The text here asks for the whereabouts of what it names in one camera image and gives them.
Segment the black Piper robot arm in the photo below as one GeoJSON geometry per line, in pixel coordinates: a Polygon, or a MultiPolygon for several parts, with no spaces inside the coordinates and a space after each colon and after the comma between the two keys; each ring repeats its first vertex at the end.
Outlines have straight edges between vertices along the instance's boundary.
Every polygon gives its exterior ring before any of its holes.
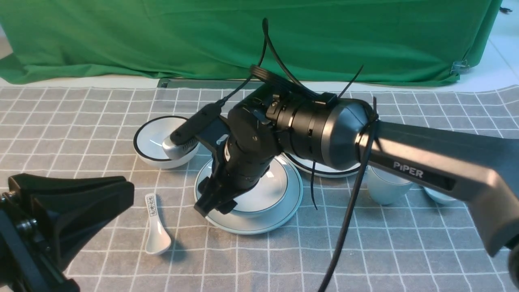
{"type": "MultiPolygon", "coordinates": [[[[360,164],[440,191],[467,204],[490,256],[507,247],[518,285],[518,140],[380,121],[376,99],[316,94],[263,84],[222,115],[226,99],[167,128],[159,151],[169,159],[204,145],[213,170],[198,190],[203,217],[229,214],[282,153],[336,170],[360,164]]],[[[89,240],[133,203],[122,176],[8,178],[1,195],[1,286],[16,292],[78,292],[65,267],[89,240]]]]}

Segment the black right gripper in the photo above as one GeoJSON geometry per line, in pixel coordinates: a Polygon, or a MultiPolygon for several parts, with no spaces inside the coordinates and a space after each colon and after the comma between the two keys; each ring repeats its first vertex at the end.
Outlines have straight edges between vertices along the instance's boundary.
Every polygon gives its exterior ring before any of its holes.
{"type": "Polygon", "coordinates": [[[274,123],[264,111],[234,107],[228,113],[227,125],[230,135],[224,149],[230,157],[217,155],[223,162],[196,189],[199,198],[195,210],[203,217],[213,210],[223,215],[233,211],[237,205],[235,198],[252,190],[281,152],[274,123]]]}

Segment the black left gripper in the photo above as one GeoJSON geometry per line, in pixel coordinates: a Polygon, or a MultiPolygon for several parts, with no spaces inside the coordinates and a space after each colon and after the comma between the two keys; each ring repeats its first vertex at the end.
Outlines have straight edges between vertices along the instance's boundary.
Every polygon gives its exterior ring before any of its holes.
{"type": "Polygon", "coordinates": [[[79,292],[67,266],[134,203],[123,176],[50,178],[15,174],[1,194],[0,285],[14,292],[79,292]]]}

